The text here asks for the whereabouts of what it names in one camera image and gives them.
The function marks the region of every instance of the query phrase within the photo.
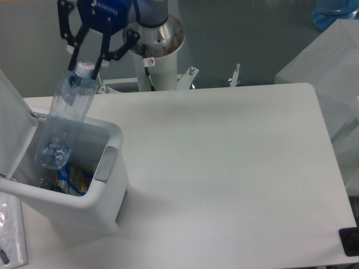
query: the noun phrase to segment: white table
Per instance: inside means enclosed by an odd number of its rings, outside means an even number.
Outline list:
[[[88,116],[125,137],[132,188],[119,231],[51,224],[24,205],[26,269],[359,262],[340,243],[355,221],[310,85],[98,95]]]

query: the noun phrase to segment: bottle cap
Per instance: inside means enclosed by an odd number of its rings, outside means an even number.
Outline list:
[[[81,77],[90,78],[95,65],[89,61],[78,61],[75,67],[75,73]]]

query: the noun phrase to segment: clear plastic bottle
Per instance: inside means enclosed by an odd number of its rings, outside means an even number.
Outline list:
[[[98,89],[98,82],[91,79],[94,68],[90,62],[79,61],[73,72],[62,75],[36,149],[39,165],[60,169],[68,161]]]
[[[319,0],[313,10],[314,25],[326,30],[338,18],[354,19],[359,11],[359,0]]]

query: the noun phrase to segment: trash bin lid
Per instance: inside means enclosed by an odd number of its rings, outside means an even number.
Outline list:
[[[0,176],[12,177],[38,126],[33,112],[0,70]]]

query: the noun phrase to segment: warning sticker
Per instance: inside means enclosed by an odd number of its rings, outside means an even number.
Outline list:
[[[151,58],[145,58],[144,59],[144,66],[145,67],[150,67],[150,66],[154,66],[155,65],[155,58],[151,57]]]

